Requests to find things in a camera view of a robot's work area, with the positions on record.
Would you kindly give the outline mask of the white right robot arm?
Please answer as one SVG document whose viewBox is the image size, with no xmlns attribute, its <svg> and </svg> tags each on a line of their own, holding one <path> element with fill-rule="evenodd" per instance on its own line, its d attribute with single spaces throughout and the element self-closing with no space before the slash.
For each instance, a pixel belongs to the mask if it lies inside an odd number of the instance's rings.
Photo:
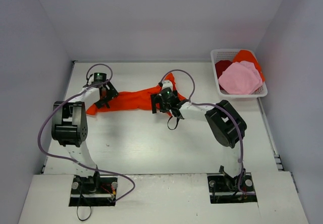
<svg viewBox="0 0 323 224">
<path fill-rule="evenodd" d="M 150 96 L 152 113 L 170 114 L 171 118 L 207 122 L 216 142 L 223 148 L 223 157 L 219 172 L 224 175 L 223 183 L 230 190 L 241 185 L 243 174 L 243 138 L 247 124 L 227 101 L 217 104 L 192 103 L 181 100 L 176 90 L 165 88 Z"/>
</svg>

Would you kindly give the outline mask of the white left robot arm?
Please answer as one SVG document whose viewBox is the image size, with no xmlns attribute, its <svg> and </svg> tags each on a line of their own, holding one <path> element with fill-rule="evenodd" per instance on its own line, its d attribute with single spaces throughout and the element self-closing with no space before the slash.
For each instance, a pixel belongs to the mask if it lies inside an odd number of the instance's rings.
<svg viewBox="0 0 323 224">
<path fill-rule="evenodd" d="M 74 161 L 78 189 L 86 194 L 96 193 L 101 187 L 97 165 L 92 160 L 86 144 L 86 111 L 91 106 L 97 109 L 109 107 L 109 101 L 119 95 L 111 82 L 104 83 L 106 80 L 106 73 L 94 73 L 87 79 L 81 95 L 69 100 L 61 108 L 61 101 L 55 102 L 53 106 L 58 111 L 52 117 L 52 138 L 67 150 Z"/>
</svg>

